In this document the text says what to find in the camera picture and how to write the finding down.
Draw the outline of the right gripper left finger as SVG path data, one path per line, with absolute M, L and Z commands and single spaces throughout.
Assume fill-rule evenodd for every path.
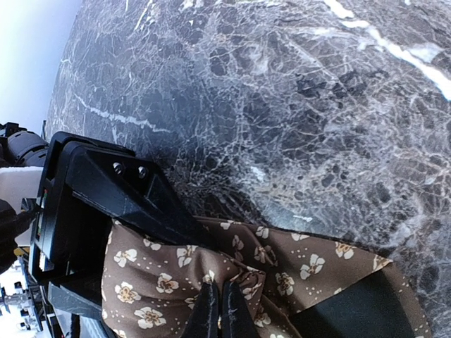
M 204 283 L 183 331 L 183 338 L 217 338 L 218 319 L 218 287 L 214 282 Z

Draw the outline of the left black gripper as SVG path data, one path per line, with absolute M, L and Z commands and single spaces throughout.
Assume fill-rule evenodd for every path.
M 109 217 L 167 244 L 215 245 L 161 169 L 130 157 L 134 155 L 124 146 L 67 132 L 51 138 L 38 189 L 28 269 L 55 309 L 84 317 L 101 315 Z

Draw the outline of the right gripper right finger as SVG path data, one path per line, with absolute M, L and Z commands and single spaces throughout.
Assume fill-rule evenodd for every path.
M 221 337 L 259 338 L 246 299 L 236 282 L 226 282 L 223 286 Z

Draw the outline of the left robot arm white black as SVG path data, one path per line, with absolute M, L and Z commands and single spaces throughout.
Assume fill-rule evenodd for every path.
M 1 126 L 1 198 L 37 216 L 18 243 L 59 310 L 99 318 L 101 274 L 112 220 L 172 245 L 217 243 L 178 199 L 160 167 L 123 146 L 67 132 L 50 142 L 15 123 Z

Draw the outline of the brown floral tie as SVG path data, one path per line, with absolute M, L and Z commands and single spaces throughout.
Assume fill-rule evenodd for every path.
M 117 337 L 181 337 L 202 285 L 238 283 L 259 337 L 430 337 L 393 262 L 309 234 L 202 218 L 213 251 L 112 222 L 101 316 Z

